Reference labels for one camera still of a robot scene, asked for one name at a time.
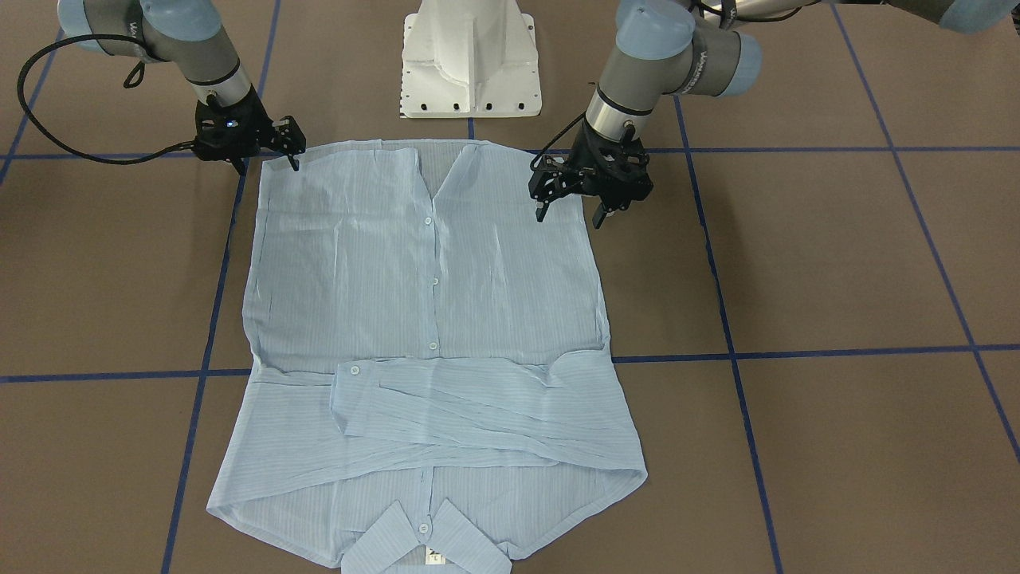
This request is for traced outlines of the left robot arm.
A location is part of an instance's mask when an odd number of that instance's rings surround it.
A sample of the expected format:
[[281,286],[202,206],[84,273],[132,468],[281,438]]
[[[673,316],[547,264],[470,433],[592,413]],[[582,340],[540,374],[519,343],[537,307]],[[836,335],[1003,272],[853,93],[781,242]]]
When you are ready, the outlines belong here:
[[614,212],[647,199],[649,154],[641,134],[663,96],[740,96],[760,76],[763,51],[742,31],[784,22],[806,1],[623,1],[615,44],[594,85],[564,159],[543,147],[531,162],[528,192],[536,221],[572,194],[596,197],[594,228]]

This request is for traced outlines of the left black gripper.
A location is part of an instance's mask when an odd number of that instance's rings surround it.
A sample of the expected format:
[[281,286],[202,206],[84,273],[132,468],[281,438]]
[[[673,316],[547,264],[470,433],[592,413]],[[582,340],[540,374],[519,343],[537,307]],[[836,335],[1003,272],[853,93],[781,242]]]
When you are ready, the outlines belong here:
[[[580,124],[566,159],[551,155],[551,145]],[[545,221],[549,206],[569,194],[597,196],[593,228],[600,230],[617,210],[628,210],[633,201],[647,199],[653,181],[648,173],[649,154],[631,121],[624,124],[622,140],[609,140],[594,131],[586,119],[574,119],[536,153],[529,167],[528,192],[536,201],[536,221]]]

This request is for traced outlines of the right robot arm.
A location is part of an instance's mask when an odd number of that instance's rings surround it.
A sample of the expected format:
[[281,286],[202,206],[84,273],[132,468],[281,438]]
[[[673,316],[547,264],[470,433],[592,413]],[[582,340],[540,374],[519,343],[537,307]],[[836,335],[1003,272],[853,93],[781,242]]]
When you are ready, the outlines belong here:
[[148,63],[178,66],[197,99],[196,135],[183,148],[198,159],[243,173],[244,159],[270,150],[299,170],[304,134],[292,116],[270,119],[211,1],[59,1],[57,14],[86,49],[137,59],[125,87]]

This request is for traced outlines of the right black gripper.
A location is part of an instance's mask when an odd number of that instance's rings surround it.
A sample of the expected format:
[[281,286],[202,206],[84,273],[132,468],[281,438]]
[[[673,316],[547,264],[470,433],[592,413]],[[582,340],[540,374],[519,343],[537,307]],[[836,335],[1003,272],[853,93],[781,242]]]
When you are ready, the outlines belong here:
[[203,161],[230,161],[240,177],[248,171],[248,159],[263,149],[287,157],[295,173],[307,140],[294,116],[271,120],[255,88],[230,106],[208,96],[194,110],[194,156]]

